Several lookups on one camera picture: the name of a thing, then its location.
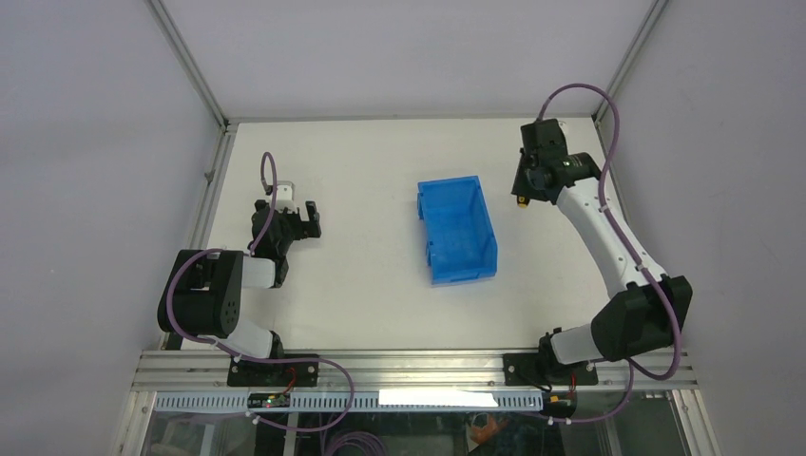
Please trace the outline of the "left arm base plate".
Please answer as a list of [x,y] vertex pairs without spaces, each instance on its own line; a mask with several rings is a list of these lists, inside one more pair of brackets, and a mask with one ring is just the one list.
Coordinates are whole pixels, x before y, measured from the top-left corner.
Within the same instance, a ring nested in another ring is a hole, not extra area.
[[290,354],[284,363],[265,364],[231,359],[226,385],[231,388],[311,388],[317,385],[319,356],[314,353]]

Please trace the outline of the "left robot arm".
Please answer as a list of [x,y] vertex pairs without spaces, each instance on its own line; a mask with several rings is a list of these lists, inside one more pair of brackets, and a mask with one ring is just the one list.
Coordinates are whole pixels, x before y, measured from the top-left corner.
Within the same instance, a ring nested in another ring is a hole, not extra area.
[[164,332],[250,361],[250,374],[263,386],[274,386],[286,372],[281,339],[241,314],[241,291],[281,287],[288,275],[292,244],[321,237],[320,215],[312,200],[303,209],[291,200],[281,201],[273,211],[268,200],[259,199],[251,221],[248,252],[178,252],[157,320]]

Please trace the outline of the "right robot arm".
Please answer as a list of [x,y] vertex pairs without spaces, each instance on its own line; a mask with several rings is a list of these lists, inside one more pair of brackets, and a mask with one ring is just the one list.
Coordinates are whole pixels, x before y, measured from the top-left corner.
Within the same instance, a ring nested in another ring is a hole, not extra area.
[[590,361],[632,363],[637,355],[670,347],[672,362],[662,378],[671,377],[681,360],[691,284],[669,275],[645,251],[612,204],[604,172],[586,152],[569,153],[558,120],[536,120],[520,132],[513,195],[523,206],[539,200],[560,210],[591,254],[609,298],[590,323],[541,338],[538,376],[559,385]]

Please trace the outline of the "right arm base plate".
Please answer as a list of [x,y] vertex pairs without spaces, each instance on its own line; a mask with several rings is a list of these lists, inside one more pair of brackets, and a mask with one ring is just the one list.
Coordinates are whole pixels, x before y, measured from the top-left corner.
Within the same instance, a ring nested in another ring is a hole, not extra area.
[[571,365],[548,361],[539,352],[507,352],[502,355],[507,386],[549,387],[595,386],[599,383],[595,367],[586,363]]

